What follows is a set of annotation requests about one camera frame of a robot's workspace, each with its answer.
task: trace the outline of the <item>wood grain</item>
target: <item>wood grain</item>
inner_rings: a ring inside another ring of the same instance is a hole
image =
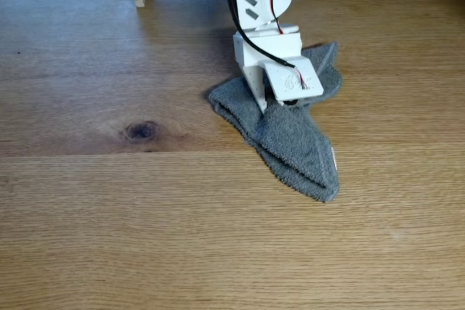
[[[0,309],[464,309],[465,0],[283,16],[341,44],[329,204],[211,111],[225,0],[0,2]]]

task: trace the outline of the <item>gray towel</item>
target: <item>gray towel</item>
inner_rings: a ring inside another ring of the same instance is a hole
[[[262,114],[242,77],[216,88],[209,99],[215,112],[242,133],[282,182],[327,202],[339,192],[339,177],[331,143],[310,117],[309,107],[341,88],[342,77],[333,66],[337,43],[305,49],[302,55],[315,67],[324,88],[322,96],[301,99],[292,106],[281,106],[271,96]]]

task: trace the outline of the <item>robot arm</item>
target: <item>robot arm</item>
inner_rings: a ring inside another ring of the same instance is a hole
[[[263,113],[267,108],[263,71],[280,104],[323,93],[312,63],[301,56],[299,27],[278,22],[291,0],[228,2],[238,28],[234,35],[235,58]]]

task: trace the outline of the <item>black cable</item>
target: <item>black cable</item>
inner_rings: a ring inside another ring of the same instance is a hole
[[[238,15],[235,13],[233,0],[227,0],[227,4],[230,7],[232,21],[234,22],[235,27],[238,29],[239,34],[242,35],[243,39],[246,41],[246,43],[248,45],[250,45],[253,49],[257,50],[259,53],[263,54],[264,56],[266,56],[266,57],[270,58],[271,60],[275,61],[276,63],[279,63],[280,65],[284,65],[284,66],[290,67],[290,68],[295,68],[296,67],[295,65],[292,65],[288,61],[283,60],[282,58],[276,57],[276,56],[270,54],[269,52],[266,52],[265,50],[259,48],[257,45],[255,45],[252,42],[252,40],[250,40],[248,38],[246,32],[244,32],[244,30],[240,26]]]

